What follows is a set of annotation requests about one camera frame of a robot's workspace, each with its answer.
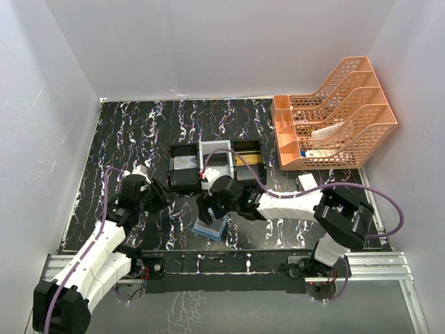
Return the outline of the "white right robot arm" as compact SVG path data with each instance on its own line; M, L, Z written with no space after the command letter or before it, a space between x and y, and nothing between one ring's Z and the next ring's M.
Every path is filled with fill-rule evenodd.
M328 277L340 258L362 250L375 212L367 201L343 185L274 193L261 186L242 186L228 175L213 180L196 203L198 217L207 225L228 213L249 221L288 218L317 222L325 235L316 242L311 255L282 265L296 277Z

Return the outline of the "white paper in organizer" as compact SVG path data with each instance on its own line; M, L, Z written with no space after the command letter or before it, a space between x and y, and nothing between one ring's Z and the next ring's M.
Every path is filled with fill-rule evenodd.
M311 132L311 138L316 140L327 138L328 136L331 136L333 133L335 133L335 131L337 131L342 125L343 122L339 122L337 124L324 127L322 129L314 130Z

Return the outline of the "white bottle in organizer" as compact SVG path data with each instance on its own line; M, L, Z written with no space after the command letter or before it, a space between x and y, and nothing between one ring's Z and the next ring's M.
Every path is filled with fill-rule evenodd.
M336 150L308 150L301 151L302 157L311 157L311 158L319 158L319 157L330 157L334 155Z

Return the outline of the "black left card tray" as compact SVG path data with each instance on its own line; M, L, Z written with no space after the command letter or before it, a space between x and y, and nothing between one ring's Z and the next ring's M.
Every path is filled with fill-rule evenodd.
M168 169L168 185L175 193L193 193L201 189L199 154L197 143L188 143L170 146L170 161ZM175 170L173 158L176 156L192 155L197 158L197 168L186 170Z

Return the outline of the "white silver card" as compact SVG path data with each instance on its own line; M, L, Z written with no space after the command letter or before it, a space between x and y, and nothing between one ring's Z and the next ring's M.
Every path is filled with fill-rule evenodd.
M197 168L197 158L192 155L176 156L173 158L173 168L175 170Z

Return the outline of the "blue card holder wallet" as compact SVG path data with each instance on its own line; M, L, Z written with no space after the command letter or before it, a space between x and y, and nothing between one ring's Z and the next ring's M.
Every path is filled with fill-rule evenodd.
M222 239L230 215L226 214L222 218L211 216L211 218L213 218L213 222L210 225L207 225L204 221L198 218L192 228L192 233L219 242Z

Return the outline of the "black card from holder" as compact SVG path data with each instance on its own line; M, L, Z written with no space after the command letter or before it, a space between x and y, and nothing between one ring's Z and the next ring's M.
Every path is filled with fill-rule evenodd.
M207 159L207 166L211 168L225 167L229 164L227 153L225 151L208 154L204 156Z

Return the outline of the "aluminium frame rail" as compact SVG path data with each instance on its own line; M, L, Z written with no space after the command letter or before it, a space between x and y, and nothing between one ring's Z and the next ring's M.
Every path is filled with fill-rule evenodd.
M354 193L355 184L353 183L341 182L333 184L338 186L343 185ZM318 188L322 189L325 187L325 185L318 186ZM265 190L269 190L263 184L260 184L258 186L265 188ZM371 239L372 235L369 232L366 239L366 245ZM412 274L409 270L407 260L404 254L396 252L368 252L366 251L366 245L362 250L351 251L347 253L344 257L340 258L340 260L343 260L344 263L347 264L347 267L351 270L351 276L341 279L340 282L347 283L349 280L411 280L412 279ZM220 251L220 250L183 250L183 251ZM335 269L332 270L328 278L331 278L334 275L334 272ZM136 272L134 271L123 278L126 278L127 276L133 275L135 273ZM318 300L325 304L331 303L333 301L336 301L343 294L343 290L335 289L334 285L335 285L334 282L323 283L323 284L311 283L308 284L306 292L308 291L310 286L314 286L315 290L310 294L311 300Z

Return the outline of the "orange plastic file organizer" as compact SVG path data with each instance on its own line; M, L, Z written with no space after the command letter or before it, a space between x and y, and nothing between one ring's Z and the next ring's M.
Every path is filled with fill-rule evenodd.
M274 95L271 117L281 170L361 168L398 121L367 56L340 61L313 93ZM331 136L311 132L343 122ZM330 157L301 151L336 150Z

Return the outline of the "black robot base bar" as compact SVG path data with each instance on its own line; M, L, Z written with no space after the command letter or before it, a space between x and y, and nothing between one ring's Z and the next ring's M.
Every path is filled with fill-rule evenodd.
M304 294L311 283L338 283L350 277L343 260L334 275L298 273L308 250L172 250L143 251L144 269L118 281L118 286L141 286L146 294L167 292L283 291Z

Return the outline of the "white middle card tray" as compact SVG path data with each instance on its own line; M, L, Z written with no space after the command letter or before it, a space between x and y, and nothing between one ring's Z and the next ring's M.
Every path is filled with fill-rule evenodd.
M198 153L199 153L199 168L200 172L203 171L206 162L205 155L210 155L212 152L222 152L227 153L229 164L225 167L216 167L215 169L220 172L221 175L228 175L234 178L234 160L232 153L229 151L231 149L231 141L200 141L198 143Z

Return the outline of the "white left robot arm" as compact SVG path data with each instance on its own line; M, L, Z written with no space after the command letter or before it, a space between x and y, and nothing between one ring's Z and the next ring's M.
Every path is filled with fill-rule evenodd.
M85 333L93 310L118 281L143 271L141 250L124 241L143 214L157 214L176 196L142 172L125 173L119 191L104 196L102 219L85 244L51 280L33 291L38 333Z

